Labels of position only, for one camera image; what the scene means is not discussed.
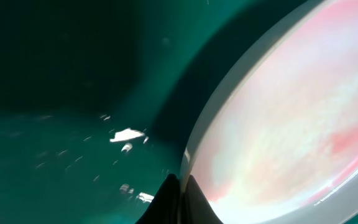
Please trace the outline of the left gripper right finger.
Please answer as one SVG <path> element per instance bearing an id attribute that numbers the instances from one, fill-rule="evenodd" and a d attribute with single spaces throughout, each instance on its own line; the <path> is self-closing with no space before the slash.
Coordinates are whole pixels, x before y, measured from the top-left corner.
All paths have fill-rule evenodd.
<path id="1" fill-rule="evenodd" d="M 192 175 L 188 178 L 181 200 L 181 222 L 182 224 L 223 224 Z"/>

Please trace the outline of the light blue plate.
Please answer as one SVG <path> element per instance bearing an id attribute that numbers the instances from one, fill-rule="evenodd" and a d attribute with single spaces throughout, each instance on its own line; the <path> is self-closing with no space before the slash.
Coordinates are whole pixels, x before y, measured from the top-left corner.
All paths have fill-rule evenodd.
<path id="1" fill-rule="evenodd" d="M 307 1 L 233 65 L 181 164 L 222 223 L 358 214 L 358 0 Z"/>

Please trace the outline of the teal plastic tray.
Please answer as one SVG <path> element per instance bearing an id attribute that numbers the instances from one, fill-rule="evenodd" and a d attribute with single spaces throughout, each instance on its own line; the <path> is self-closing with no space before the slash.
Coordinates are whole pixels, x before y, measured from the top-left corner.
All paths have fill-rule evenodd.
<path id="1" fill-rule="evenodd" d="M 213 91 L 307 1 L 0 1 L 0 223 L 136 223 Z"/>

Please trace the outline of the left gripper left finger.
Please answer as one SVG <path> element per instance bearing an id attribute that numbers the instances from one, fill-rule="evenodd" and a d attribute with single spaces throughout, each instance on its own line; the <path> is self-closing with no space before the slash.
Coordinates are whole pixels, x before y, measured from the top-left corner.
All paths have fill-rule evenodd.
<path id="1" fill-rule="evenodd" d="M 135 224 L 177 224 L 179 200 L 180 181 L 176 175 L 169 174 Z"/>

